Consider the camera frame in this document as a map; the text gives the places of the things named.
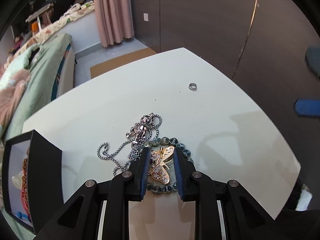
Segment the butterfly brooch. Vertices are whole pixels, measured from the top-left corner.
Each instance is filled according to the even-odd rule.
[[[157,151],[150,151],[151,153],[151,165],[149,170],[149,175],[151,175],[154,179],[159,180],[162,184],[168,184],[170,181],[170,177],[168,172],[165,170],[166,167],[168,170],[169,167],[167,163],[172,162],[172,160],[165,162],[168,160],[174,151],[174,147],[170,146],[167,148],[160,148]]]

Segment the silver chain necklace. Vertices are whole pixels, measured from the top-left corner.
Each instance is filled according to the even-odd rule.
[[[153,123],[155,118],[159,119],[159,122],[157,124]],[[126,134],[127,139],[130,139],[131,137],[134,137],[134,138],[122,143],[114,153],[107,154],[107,151],[109,149],[109,143],[107,142],[99,146],[97,150],[98,157],[102,160],[112,160],[117,165],[113,169],[113,176],[116,175],[116,172],[118,170],[121,170],[121,172],[127,171],[131,162],[137,159],[140,159],[141,152],[143,150],[143,144],[151,138],[152,130],[156,130],[156,135],[154,136],[154,138],[158,137],[159,135],[158,127],[161,125],[161,122],[162,122],[162,119],[157,114],[151,113],[151,114],[144,115],[143,117],[141,117],[140,122],[135,123],[134,126],[131,127],[130,132]],[[113,157],[116,156],[122,150],[122,148],[129,143],[131,143],[131,148],[132,148],[128,155],[128,158],[130,160],[127,161],[123,166],[121,166]],[[100,155],[100,151],[102,148],[104,148],[104,150],[101,153],[105,157]]]

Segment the jewelry box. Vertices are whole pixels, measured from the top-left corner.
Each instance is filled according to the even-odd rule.
[[[63,205],[61,158],[62,151],[35,130],[18,135],[5,144],[4,208],[34,234]]]

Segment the ring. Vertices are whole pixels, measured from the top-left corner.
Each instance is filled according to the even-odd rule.
[[[197,84],[195,84],[195,83],[190,83],[190,84],[189,84],[189,89],[192,90],[192,91],[196,91],[196,90],[197,90]]]

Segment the curtain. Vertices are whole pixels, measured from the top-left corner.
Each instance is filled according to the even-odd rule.
[[[102,46],[133,36],[129,0],[94,0],[94,5]]]

